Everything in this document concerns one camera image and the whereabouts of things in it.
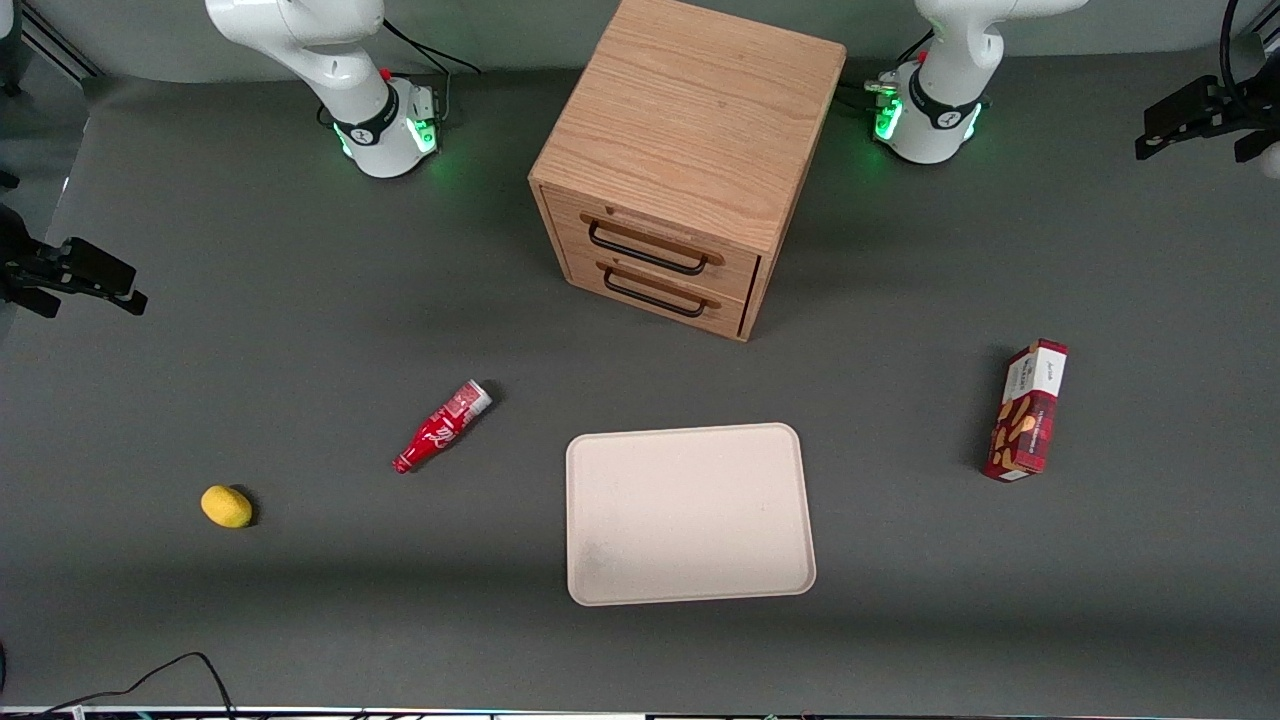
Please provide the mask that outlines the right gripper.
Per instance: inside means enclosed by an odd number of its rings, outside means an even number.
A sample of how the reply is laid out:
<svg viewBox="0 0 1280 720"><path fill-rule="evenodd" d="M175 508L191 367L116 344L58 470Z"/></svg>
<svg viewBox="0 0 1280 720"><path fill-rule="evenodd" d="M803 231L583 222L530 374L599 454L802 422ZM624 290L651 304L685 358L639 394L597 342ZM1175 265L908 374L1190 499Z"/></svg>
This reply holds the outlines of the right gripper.
<svg viewBox="0 0 1280 720"><path fill-rule="evenodd" d="M33 255L33 237L24 220L13 209L0 206L1 283L5 292L14 292L14 304L31 313L52 319L61 300L45 290L64 291L64 270L45 260L18 260Z"/></svg>

